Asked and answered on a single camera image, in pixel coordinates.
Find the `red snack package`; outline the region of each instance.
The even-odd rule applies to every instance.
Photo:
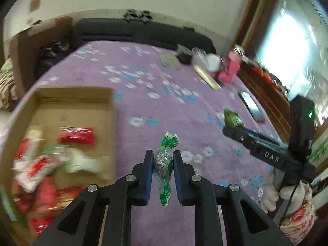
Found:
[[[84,185],[56,190],[51,177],[46,177],[36,191],[35,212],[43,216],[59,215],[86,188]]]
[[[35,212],[44,213],[56,206],[57,190],[52,177],[45,177],[36,189]]]
[[[13,201],[20,213],[26,214],[34,203],[34,193],[26,193],[15,180],[12,188]]]
[[[32,227],[35,229],[35,231],[40,234],[43,232],[54,220],[55,218],[48,218],[48,219],[42,219],[42,220],[37,220],[34,218],[30,219],[30,223]]]
[[[24,139],[19,146],[16,155],[15,155],[15,160],[23,160],[24,153],[25,151],[29,148],[31,144],[31,139]]]
[[[95,144],[95,134],[93,128],[71,128],[61,127],[61,131],[65,133],[59,135],[58,141],[60,143],[84,143],[84,144]]]
[[[23,172],[16,175],[16,180],[26,193],[34,192],[45,176],[59,165],[59,162],[48,155],[41,155],[34,159]]]
[[[29,177],[34,177],[34,175],[40,171],[41,168],[43,168],[46,165],[49,165],[50,161],[49,159],[43,157],[40,158],[38,160],[38,162],[36,162],[35,164],[33,164],[33,166],[30,168],[30,170],[28,171],[28,176]]]

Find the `cardboard box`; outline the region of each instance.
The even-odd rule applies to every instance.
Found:
[[[15,172],[12,170],[15,152],[17,151],[26,129],[31,125],[44,127],[43,150],[57,143],[61,126],[94,127],[96,145],[69,144],[79,148],[91,157],[109,156],[111,164],[108,169],[112,177],[101,180],[96,174],[79,171],[66,173],[57,168],[52,176],[57,189],[76,185],[96,183],[105,186],[114,183],[114,104],[113,91],[102,87],[41,87],[34,91],[25,102],[15,118],[0,157],[0,185],[11,196],[11,184]],[[28,229],[20,228],[11,222],[0,205],[0,220],[19,246],[29,245],[34,239]]]

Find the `purple bedspread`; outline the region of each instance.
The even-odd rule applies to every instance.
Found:
[[[249,90],[237,76],[222,85],[221,91],[214,91],[191,66],[181,70],[164,67],[161,54],[174,52],[131,42],[94,41],[53,66],[29,93],[46,84],[111,87],[116,90],[118,118],[117,178],[142,162],[147,149],[156,152],[169,131],[180,137],[177,149],[197,174],[223,186],[237,183],[258,203],[264,176],[271,167],[222,134],[223,110],[238,112],[246,128],[278,138],[270,120],[265,115],[265,123],[254,121],[238,96],[239,91]],[[25,100],[14,111],[11,122]],[[153,180],[149,205],[132,209],[132,246],[194,245],[194,207],[179,205],[173,178],[171,187],[168,207],[161,207]]]

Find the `black headboard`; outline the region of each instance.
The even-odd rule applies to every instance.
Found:
[[[210,38],[188,28],[115,18],[85,18],[73,27],[72,47],[77,49],[90,41],[124,41],[149,44],[176,50],[177,44],[198,47],[206,53],[216,54]]]

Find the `human hand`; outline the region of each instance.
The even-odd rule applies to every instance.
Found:
[[[278,193],[278,190],[274,187],[273,182],[274,173],[272,171],[266,179],[266,184],[263,190],[263,197],[260,205],[265,213],[268,213],[268,211],[273,212],[276,209],[276,202],[279,200],[279,195],[284,200],[289,200],[295,187],[295,185],[283,187]],[[286,214],[293,214],[302,206],[304,195],[304,186],[300,182],[295,190]]]

